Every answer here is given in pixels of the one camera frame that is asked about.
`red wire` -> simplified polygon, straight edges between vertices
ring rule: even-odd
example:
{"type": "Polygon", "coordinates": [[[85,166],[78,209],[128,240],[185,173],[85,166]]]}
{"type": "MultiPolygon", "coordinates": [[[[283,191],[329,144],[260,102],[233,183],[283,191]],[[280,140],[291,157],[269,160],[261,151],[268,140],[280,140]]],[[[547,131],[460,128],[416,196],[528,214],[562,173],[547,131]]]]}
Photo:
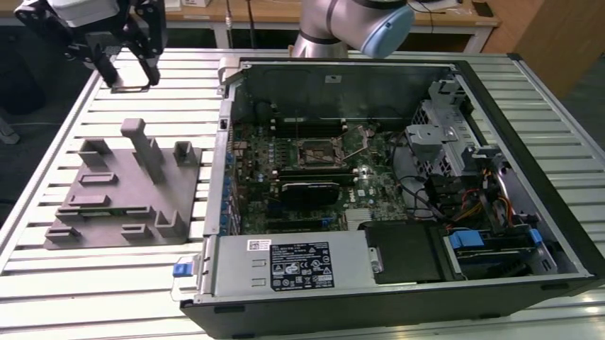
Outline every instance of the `red wire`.
{"type": "Polygon", "coordinates": [[[468,189],[464,191],[464,194],[462,195],[462,210],[464,209],[466,206],[466,196],[468,193],[472,193],[475,191],[479,191],[479,189],[468,189]]]}

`blue latch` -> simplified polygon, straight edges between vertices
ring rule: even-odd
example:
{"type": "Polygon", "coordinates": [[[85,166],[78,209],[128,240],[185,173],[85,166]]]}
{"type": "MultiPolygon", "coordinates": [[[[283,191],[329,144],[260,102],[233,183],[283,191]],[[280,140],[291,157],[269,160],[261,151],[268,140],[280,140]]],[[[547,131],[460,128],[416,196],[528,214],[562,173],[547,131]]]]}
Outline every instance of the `blue latch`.
{"type": "Polygon", "coordinates": [[[483,239],[480,238],[479,232],[476,230],[462,230],[454,232],[448,236],[451,248],[462,247],[480,247],[483,246],[483,239]]]}
{"type": "Polygon", "coordinates": [[[542,236],[539,234],[539,231],[536,229],[530,229],[528,235],[531,236],[532,243],[540,244],[542,243],[542,236]]]}
{"type": "Polygon", "coordinates": [[[192,276],[192,262],[174,263],[172,267],[172,277],[185,278],[192,276]]]}

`wooden table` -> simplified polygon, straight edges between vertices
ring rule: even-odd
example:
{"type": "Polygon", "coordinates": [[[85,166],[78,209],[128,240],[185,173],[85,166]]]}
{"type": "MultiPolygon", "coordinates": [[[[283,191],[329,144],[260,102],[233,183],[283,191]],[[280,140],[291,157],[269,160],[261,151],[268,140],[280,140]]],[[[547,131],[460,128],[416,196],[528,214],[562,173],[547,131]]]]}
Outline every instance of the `wooden table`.
{"type": "MultiPolygon", "coordinates": [[[[0,0],[0,24],[17,24],[10,17],[20,2],[21,0],[0,0]]],[[[251,4],[257,29],[299,29],[299,1],[252,0],[251,4]]],[[[214,32],[216,47],[228,48],[224,12],[225,0],[213,0],[205,8],[184,6],[181,11],[166,13],[168,28],[209,28],[214,32]]],[[[245,0],[231,0],[231,12],[233,29],[247,29],[245,0]]],[[[411,32],[468,35],[464,52],[480,52],[491,30],[498,25],[499,19],[478,16],[470,0],[464,0],[456,9],[440,10],[434,14],[416,12],[411,32]]]]}

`black cable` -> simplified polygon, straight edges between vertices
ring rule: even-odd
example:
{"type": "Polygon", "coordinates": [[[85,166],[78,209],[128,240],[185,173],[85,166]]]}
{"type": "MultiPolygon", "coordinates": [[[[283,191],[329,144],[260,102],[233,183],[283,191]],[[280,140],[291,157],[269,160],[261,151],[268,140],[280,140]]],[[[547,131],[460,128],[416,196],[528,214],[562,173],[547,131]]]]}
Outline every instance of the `black cable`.
{"type": "MultiPolygon", "coordinates": [[[[401,178],[397,179],[397,181],[400,182],[403,179],[415,179],[416,181],[419,179],[423,180],[423,178],[420,176],[413,176],[413,175],[403,176],[401,178]]],[[[436,217],[436,219],[443,220],[448,223],[452,222],[444,216],[444,214],[439,211],[439,209],[424,198],[422,198],[416,193],[413,193],[401,183],[399,183],[399,185],[400,185],[400,188],[413,197],[413,199],[416,199],[427,207],[427,209],[430,209],[430,211],[432,212],[432,215],[436,217]]]]}
{"type": "Polygon", "coordinates": [[[252,50],[256,49],[256,31],[253,29],[253,15],[252,15],[252,5],[249,3],[249,0],[245,0],[247,4],[247,18],[249,20],[249,43],[252,50]]]}
{"type": "Polygon", "coordinates": [[[227,23],[227,39],[228,39],[228,48],[233,48],[233,35],[231,32],[231,26],[232,26],[232,21],[233,21],[233,16],[231,14],[231,1],[227,0],[224,2],[224,5],[227,6],[227,16],[224,17],[224,21],[227,23]]]}
{"type": "Polygon", "coordinates": [[[227,30],[228,48],[233,48],[233,35],[231,30],[227,30]]]}
{"type": "Polygon", "coordinates": [[[392,173],[395,173],[395,166],[393,166],[393,164],[395,164],[395,151],[396,151],[396,148],[399,147],[399,142],[400,142],[400,139],[403,138],[403,135],[404,135],[404,132],[401,131],[399,133],[399,136],[397,136],[396,140],[395,140],[395,145],[392,146],[392,151],[389,153],[389,165],[392,167],[392,173]]]}
{"type": "Polygon", "coordinates": [[[419,11],[409,4],[408,4],[408,7],[413,10],[413,12],[428,14],[428,19],[431,21],[431,33],[430,34],[432,34],[432,32],[435,31],[435,25],[432,25],[432,14],[444,14],[444,12],[432,12],[420,1],[417,3],[422,5],[422,7],[424,7],[426,11],[419,11]]]}
{"type": "Polygon", "coordinates": [[[415,216],[415,212],[417,210],[423,210],[423,211],[431,211],[428,208],[417,208],[417,194],[420,191],[426,191],[424,188],[420,188],[415,191],[415,194],[413,194],[413,208],[407,208],[408,210],[412,211],[412,214],[411,214],[411,217],[416,220],[431,220],[432,218],[435,218],[434,215],[431,216],[415,216]]]}

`white sticker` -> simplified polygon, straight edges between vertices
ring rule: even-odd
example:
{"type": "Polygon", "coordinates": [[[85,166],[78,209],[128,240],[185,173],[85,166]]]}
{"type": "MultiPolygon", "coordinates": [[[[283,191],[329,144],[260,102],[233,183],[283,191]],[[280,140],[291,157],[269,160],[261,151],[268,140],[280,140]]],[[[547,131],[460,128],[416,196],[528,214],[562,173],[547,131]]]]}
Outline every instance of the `white sticker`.
{"type": "Polygon", "coordinates": [[[268,250],[271,246],[269,239],[249,239],[247,241],[247,250],[256,251],[256,250],[268,250]]]}
{"type": "Polygon", "coordinates": [[[184,19],[209,20],[209,16],[182,16],[184,19]]]}
{"type": "Polygon", "coordinates": [[[324,83],[325,84],[339,84],[341,81],[341,76],[324,76],[324,83]]]}

